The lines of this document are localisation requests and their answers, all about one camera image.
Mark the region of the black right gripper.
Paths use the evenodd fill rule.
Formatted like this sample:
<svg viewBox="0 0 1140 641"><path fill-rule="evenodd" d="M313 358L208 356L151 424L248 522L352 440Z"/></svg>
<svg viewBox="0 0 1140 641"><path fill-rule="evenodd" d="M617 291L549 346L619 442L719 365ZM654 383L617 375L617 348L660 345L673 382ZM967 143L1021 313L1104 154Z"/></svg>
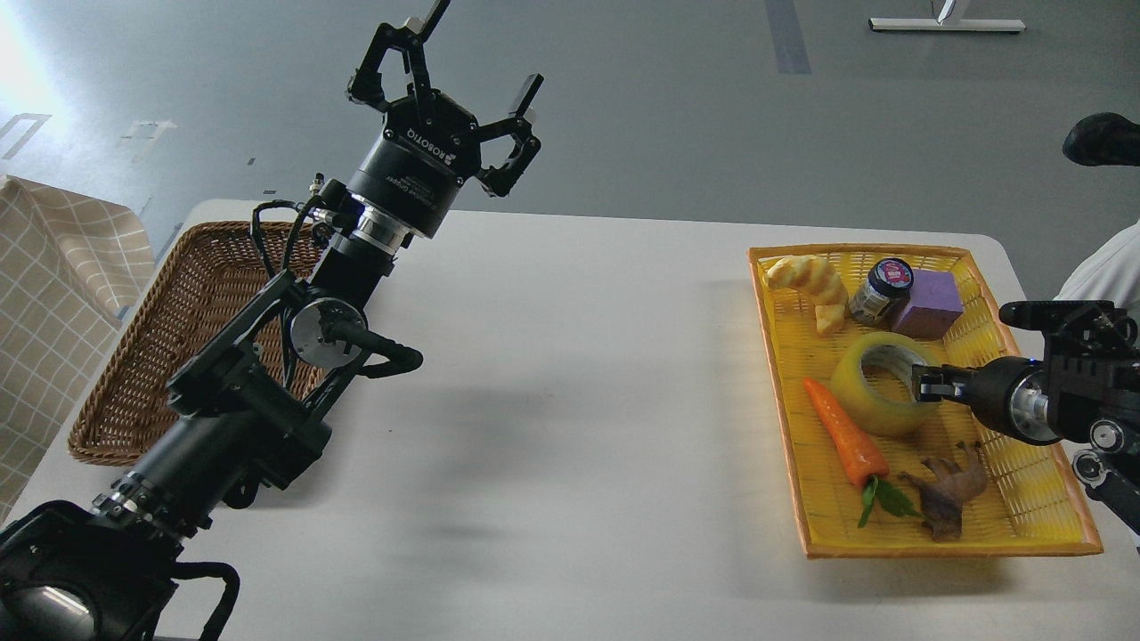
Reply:
<svg viewBox="0 0 1140 641"><path fill-rule="evenodd" d="M1035 446L1052 443L1039 362L1002 357L977 370L913 365L909 380L917 386L917 401L955 401L972 409L974 417L994 433Z"/></svg>

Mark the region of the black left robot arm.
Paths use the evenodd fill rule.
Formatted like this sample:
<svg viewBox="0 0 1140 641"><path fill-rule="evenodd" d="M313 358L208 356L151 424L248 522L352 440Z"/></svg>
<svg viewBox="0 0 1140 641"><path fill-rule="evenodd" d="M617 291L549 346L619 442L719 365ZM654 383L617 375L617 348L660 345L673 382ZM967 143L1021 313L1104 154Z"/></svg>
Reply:
<svg viewBox="0 0 1140 641"><path fill-rule="evenodd" d="M378 281L435 235L464 182L504 198L542 148L528 114L542 74L484 125L431 84L424 47L447 8L376 29L347 98L384 125L353 178L316 175L306 202L253 208L267 284L166 382L176 424L90 508L50 500L5 527L5 640L150 640L180 581L198 579L223 582L199 634L222 636L241 575L184 563L184 539L321 459L324 419L355 378L420 368L422 352L368 328Z"/></svg>

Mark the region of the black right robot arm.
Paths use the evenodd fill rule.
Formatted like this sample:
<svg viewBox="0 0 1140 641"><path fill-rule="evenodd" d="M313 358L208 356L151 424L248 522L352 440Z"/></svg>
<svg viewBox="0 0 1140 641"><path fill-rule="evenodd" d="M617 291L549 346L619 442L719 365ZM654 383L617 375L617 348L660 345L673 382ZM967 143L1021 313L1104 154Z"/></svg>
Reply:
<svg viewBox="0 0 1140 641"><path fill-rule="evenodd" d="M1078 443L1070 466L1088 497L1139 529L1137 323L1107 300L1002 305L1010 328L1037 331L1039 360L1005 356L980 368L917 365L917 401L956 401L982 425L1019 443Z"/></svg>

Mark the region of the white sleeved forearm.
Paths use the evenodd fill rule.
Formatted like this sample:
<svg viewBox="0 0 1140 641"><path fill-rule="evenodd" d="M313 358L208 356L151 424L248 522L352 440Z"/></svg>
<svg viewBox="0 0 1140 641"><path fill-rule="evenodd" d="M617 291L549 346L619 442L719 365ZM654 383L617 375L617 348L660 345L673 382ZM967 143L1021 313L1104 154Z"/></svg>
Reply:
<svg viewBox="0 0 1140 641"><path fill-rule="evenodd" d="M1139 310L1139 224L1116 232L1062 283L1054 300L1104 300L1127 310Z"/></svg>

